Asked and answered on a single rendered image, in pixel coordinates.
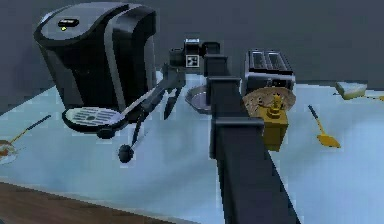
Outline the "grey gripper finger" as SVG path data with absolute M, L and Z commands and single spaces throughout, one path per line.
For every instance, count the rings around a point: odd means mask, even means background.
M 128 163 L 132 160 L 134 156 L 133 146 L 138 140 L 141 124 L 146 120 L 147 116 L 156 108 L 163 98 L 166 89 L 163 87 L 155 87 L 137 101 L 135 101 L 130 108 L 139 105 L 140 106 L 140 115 L 136 122 L 136 126 L 133 132 L 132 141 L 130 145 L 122 145 L 119 148 L 118 157 L 121 163 Z

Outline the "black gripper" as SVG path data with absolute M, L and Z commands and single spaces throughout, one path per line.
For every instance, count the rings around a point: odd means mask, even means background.
M 181 89 L 185 85 L 185 50 L 183 48 L 172 48 L 169 50 L 169 61 L 162 67 L 163 78 L 166 80 L 160 82 L 153 89 L 139 97 L 131 103 L 121 113 L 117 113 L 108 122 L 103 125 L 97 132 L 97 136 L 101 139 L 111 139 L 115 136 L 117 126 L 127 120 L 128 114 L 138 108 L 140 111 L 137 124 L 145 120 L 145 114 L 151 113 L 160 103 L 163 95 L 167 90 Z

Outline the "black knife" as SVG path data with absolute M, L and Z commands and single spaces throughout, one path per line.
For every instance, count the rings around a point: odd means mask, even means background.
M 165 106 L 165 109 L 164 109 L 164 119 L 167 120 L 168 117 L 170 116 L 179 96 L 180 96 L 180 93 L 181 93 L 181 88 L 177 88 L 176 89 L 176 92 L 175 92 L 175 95 L 172 96 L 172 97 L 169 97 L 168 100 L 167 100 L 167 103 L 166 103 L 166 106 Z

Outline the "grey round pan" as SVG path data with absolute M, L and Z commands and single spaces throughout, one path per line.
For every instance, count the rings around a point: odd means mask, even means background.
M 190 88 L 185 96 L 185 101 L 199 114 L 211 114 L 211 107 L 206 102 L 206 86 L 200 85 Z

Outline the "black coffee machine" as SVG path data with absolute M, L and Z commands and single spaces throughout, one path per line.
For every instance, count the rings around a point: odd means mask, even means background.
M 157 84 L 156 11 L 124 2 L 68 5 L 46 14 L 34 32 L 65 107 L 64 123 L 96 133 Z M 117 129 L 137 121 L 132 110 Z

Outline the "white plate with brown food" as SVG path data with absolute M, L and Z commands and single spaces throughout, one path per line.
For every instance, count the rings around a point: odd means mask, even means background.
M 8 141 L 0 140 L 0 165 L 13 162 L 17 158 L 17 149 Z

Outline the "brown round plate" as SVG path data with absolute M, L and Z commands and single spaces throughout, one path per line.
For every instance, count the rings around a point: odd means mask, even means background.
M 243 102 L 248 115 L 258 117 L 260 108 L 276 106 L 289 111 L 296 102 L 296 95 L 285 87 L 263 87 L 246 94 Z

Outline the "black toaster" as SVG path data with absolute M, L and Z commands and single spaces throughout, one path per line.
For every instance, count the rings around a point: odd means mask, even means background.
M 245 54 L 244 78 L 241 84 L 243 96 L 264 87 L 284 87 L 292 90 L 295 74 L 280 51 L 251 49 Z

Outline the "pale yellow sponge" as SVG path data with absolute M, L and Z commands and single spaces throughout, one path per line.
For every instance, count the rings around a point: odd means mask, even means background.
M 364 96 L 367 85 L 362 83 L 337 82 L 335 89 L 344 100 L 350 100 Z

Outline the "black-handled long utensil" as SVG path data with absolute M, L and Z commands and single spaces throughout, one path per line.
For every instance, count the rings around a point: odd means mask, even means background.
M 20 134 L 18 134 L 16 137 L 14 137 L 13 139 L 11 139 L 9 141 L 10 144 L 13 144 L 16 140 L 18 140 L 20 137 L 22 137 L 26 132 L 32 130 L 33 128 L 35 128 L 36 126 L 38 126 L 39 124 L 43 123 L 45 120 L 49 119 L 51 117 L 51 115 L 47 115 L 45 116 L 44 118 L 36 121 L 35 123 L 31 124 L 29 127 L 27 127 L 25 130 L 23 130 Z

